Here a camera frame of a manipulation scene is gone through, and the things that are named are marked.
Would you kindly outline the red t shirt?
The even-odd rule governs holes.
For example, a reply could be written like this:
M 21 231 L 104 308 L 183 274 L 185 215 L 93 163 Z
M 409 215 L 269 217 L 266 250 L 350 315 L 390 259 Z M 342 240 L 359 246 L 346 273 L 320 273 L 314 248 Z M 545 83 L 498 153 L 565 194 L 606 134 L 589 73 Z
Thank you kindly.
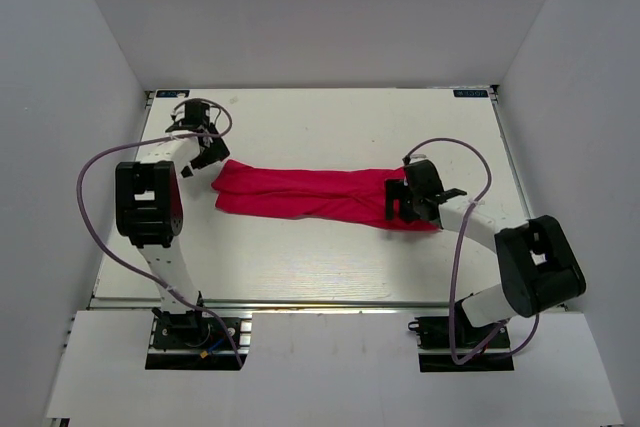
M 217 193 L 216 208 L 229 214 L 317 218 L 390 231 L 435 232 L 437 227 L 429 222 L 386 218 L 385 182 L 402 178 L 400 168 L 268 169 L 229 160 L 211 187 Z

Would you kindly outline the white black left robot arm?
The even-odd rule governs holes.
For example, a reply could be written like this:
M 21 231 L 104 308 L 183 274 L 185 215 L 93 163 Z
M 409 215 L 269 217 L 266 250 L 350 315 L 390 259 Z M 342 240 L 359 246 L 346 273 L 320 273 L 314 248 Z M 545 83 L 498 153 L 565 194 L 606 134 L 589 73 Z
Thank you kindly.
M 226 112 L 206 99 L 180 102 L 171 113 L 168 138 L 115 170 L 117 230 L 146 262 L 160 293 L 160 313 L 181 316 L 176 331 L 191 346 L 209 339 L 212 324 L 194 308 L 201 295 L 178 239 L 184 225 L 179 180 L 230 155 L 212 110 Z

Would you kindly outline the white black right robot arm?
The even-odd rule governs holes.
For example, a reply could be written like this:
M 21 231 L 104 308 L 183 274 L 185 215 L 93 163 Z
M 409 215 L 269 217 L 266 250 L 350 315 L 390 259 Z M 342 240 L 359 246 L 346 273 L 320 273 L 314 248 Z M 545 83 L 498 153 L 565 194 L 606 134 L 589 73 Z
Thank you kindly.
M 454 258 L 470 239 L 497 257 L 499 283 L 453 303 L 451 331 L 472 346 L 500 322 L 534 317 L 582 296 L 585 276 L 559 221 L 505 217 L 465 191 L 445 189 L 429 160 L 407 162 L 400 180 L 385 182 L 385 216 L 413 225 L 425 221 L 458 235 Z

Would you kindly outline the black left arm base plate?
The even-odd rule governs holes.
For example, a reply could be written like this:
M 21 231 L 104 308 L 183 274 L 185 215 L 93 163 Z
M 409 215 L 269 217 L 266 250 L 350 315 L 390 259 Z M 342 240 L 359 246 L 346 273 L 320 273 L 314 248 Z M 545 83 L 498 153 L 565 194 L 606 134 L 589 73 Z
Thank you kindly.
M 240 371 L 229 338 L 246 361 L 249 320 L 223 317 L 226 329 L 212 317 L 188 317 L 154 312 L 145 360 L 147 371 Z

